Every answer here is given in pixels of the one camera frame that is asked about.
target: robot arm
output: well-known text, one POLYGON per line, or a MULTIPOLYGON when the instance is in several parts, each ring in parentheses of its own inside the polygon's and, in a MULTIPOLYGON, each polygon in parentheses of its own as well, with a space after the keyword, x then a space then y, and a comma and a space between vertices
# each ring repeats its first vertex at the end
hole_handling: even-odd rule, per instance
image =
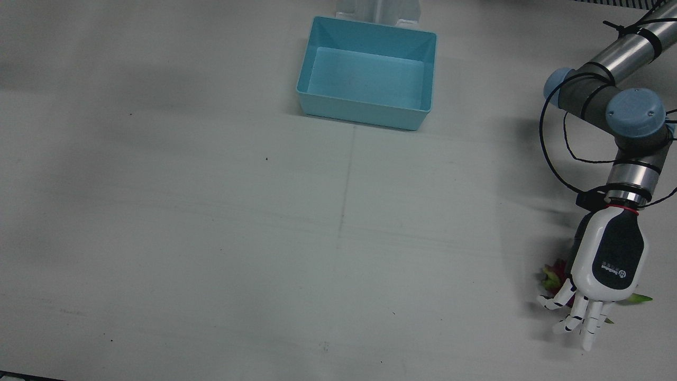
POLYGON ((658 3, 636 24, 614 26, 619 39, 579 69, 555 71, 544 87, 551 103, 611 134, 618 146, 601 187, 605 194, 589 191, 577 200, 591 212, 576 232, 564 286, 552 299, 538 298, 545 308, 556 309, 574 297, 571 313, 553 331, 570 332, 582 323, 585 350, 592 348, 613 303, 628 298, 637 286, 648 251, 638 210, 652 199, 674 135, 658 95, 616 87, 677 42, 677 1, 658 3))

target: blue plastic bin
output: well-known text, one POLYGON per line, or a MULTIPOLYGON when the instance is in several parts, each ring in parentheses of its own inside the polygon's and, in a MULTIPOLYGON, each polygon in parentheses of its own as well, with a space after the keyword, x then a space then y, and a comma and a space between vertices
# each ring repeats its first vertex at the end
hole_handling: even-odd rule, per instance
POLYGON ((303 112, 417 130, 433 105, 435 33, 315 17, 299 75, 303 112))

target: table surface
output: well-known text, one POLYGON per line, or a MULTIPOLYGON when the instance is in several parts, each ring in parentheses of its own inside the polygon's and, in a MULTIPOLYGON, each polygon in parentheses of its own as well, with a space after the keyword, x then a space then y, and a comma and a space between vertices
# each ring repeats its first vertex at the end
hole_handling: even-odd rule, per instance
MULTIPOLYGON (((638 292, 592 352, 540 269, 585 211, 538 143, 542 86, 642 11, 422 1, 417 132, 308 117, 295 84, 334 1, 0 3, 0 369, 67 380, 658 380, 677 372, 677 206, 641 213, 638 292)), ((677 104, 677 52, 622 87, 677 104)), ((561 111, 546 137, 573 162, 561 111)), ((579 156, 613 140, 571 118, 579 156)), ((657 194, 677 185, 668 157, 657 194)))

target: blue joint cap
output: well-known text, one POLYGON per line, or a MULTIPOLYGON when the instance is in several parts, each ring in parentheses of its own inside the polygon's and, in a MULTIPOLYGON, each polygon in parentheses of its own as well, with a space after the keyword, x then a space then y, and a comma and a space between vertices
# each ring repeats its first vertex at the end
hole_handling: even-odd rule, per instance
POLYGON ((620 136, 644 138, 665 124, 665 106, 649 89, 627 89, 607 105, 607 123, 620 136))
MULTIPOLYGON (((548 99, 552 91, 567 78, 567 75, 572 71, 572 68, 559 68, 551 74, 543 86, 543 98, 548 99)), ((550 103, 559 108, 559 90, 552 96, 550 103)))

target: red ring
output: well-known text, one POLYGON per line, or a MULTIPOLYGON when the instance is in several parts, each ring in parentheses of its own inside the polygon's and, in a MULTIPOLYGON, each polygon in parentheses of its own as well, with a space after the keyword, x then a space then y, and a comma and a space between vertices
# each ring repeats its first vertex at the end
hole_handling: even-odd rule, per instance
POLYGON ((625 206, 625 205, 616 205, 616 204, 607 204, 607 207, 610 207, 610 206, 613 206, 613 207, 619 207, 619 208, 621 208, 621 209, 629 210, 629 211, 631 211, 632 213, 635 213, 637 216, 639 216, 639 212, 636 211, 635 209, 632 209, 632 208, 629 207, 629 206, 625 206))

